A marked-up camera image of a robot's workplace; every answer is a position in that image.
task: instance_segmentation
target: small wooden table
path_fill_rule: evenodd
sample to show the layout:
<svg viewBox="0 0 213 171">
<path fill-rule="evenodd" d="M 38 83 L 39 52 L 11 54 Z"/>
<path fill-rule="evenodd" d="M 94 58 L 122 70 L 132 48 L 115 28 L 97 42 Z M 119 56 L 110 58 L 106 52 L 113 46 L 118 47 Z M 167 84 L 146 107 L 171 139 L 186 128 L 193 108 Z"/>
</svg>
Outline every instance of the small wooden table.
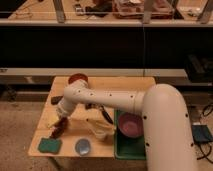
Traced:
<svg viewBox="0 0 213 171">
<path fill-rule="evenodd" d="M 62 134 L 62 147 L 58 154 L 41 153 L 38 145 L 42 137 L 51 135 L 52 128 L 47 128 L 46 124 L 50 115 L 55 114 L 56 106 L 51 105 L 51 97 L 63 94 L 63 89 L 68 85 L 68 77 L 56 77 L 52 84 L 49 96 L 45 103 L 40 121 L 35 130 L 28 154 L 30 156 L 45 156 L 58 168 L 58 164 L 53 157 L 80 157 L 75 151 L 75 144 L 81 138 L 87 138 L 91 144 L 91 151 L 86 157 L 111 157 L 114 158 L 114 137 L 108 137 L 106 141 L 100 141 L 88 128 L 86 118 L 104 119 L 97 109 L 85 110 L 83 104 L 78 104 L 75 111 L 69 118 L 68 129 Z M 89 86 L 92 89 L 103 90 L 138 90 L 146 91 L 155 84 L 152 77 L 89 77 Z M 114 109 L 106 108 L 111 118 L 114 117 Z"/>
</svg>

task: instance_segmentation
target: floor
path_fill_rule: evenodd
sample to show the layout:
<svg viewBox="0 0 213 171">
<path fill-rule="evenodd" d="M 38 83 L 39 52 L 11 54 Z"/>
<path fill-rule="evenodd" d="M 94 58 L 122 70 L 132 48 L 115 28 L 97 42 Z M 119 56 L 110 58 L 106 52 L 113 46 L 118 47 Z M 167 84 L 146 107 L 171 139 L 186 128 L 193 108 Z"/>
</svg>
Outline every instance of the floor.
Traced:
<svg viewBox="0 0 213 171">
<path fill-rule="evenodd" d="M 40 118 L 48 91 L 17 91 L 15 100 L 7 92 L 0 97 L 0 171 L 55 171 L 46 158 L 29 157 L 28 148 Z M 213 123 L 213 116 L 204 122 Z M 147 170 L 146 163 L 113 159 L 64 159 L 65 170 Z M 205 159 L 198 162 L 199 170 L 212 171 Z"/>
</svg>

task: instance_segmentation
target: cable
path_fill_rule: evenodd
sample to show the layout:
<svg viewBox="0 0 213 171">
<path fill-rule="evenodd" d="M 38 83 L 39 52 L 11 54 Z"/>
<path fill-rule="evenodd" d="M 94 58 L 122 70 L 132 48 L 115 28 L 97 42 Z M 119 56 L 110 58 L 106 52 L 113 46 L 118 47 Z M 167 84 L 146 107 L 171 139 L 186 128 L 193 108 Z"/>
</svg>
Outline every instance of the cable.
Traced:
<svg viewBox="0 0 213 171">
<path fill-rule="evenodd" d="M 203 154 L 203 156 L 201 156 L 201 157 L 198 157 L 197 158 L 197 160 L 201 160 L 201 159 L 204 159 L 204 158 L 206 158 L 206 157 L 208 157 L 210 154 L 211 154 L 211 152 L 212 152 L 212 146 L 210 145 L 210 144 L 208 144 L 209 145 L 209 151 L 208 151 L 208 153 L 206 153 L 206 154 Z"/>
<path fill-rule="evenodd" d="M 142 57 L 142 68 L 143 68 L 143 77 L 146 76 L 146 32 L 145 32 L 145 27 L 142 25 L 143 28 L 143 57 Z"/>
<path fill-rule="evenodd" d="M 211 113 L 213 113 L 213 102 L 209 103 L 208 105 L 206 105 L 203 110 L 202 110 L 202 116 L 203 117 L 207 117 L 208 115 L 210 115 Z"/>
<path fill-rule="evenodd" d="M 201 153 L 203 154 L 202 157 L 199 157 L 200 159 L 203 159 L 205 158 L 209 163 L 213 164 L 213 160 L 211 160 L 210 158 L 208 158 L 208 156 L 211 154 L 211 151 L 212 151 L 212 146 L 210 144 L 209 145 L 209 152 L 207 154 L 205 154 L 205 152 L 203 151 L 202 149 L 202 146 L 200 144 L 198 144 L 198 147 L 201 151 Z"/>
</svg>

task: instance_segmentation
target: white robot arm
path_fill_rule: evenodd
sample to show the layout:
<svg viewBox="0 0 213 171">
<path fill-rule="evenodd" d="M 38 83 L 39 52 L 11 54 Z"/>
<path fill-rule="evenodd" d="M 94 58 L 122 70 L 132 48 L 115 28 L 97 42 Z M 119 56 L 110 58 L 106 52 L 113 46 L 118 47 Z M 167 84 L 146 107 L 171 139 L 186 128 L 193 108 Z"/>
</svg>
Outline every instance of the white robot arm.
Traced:
<svg viewBox="0 0 213 171">
<path fill-rule="evenodd" d="M 146 92 L 102 91 L 89 89 L 85 79 L 78 79 L 65 88 L 58 115 L 70 116 L 78 103 L 141 115 L 149 171 L 198 170 L 186 104 L 174 87 L 158 84 Z"/>
</svg>

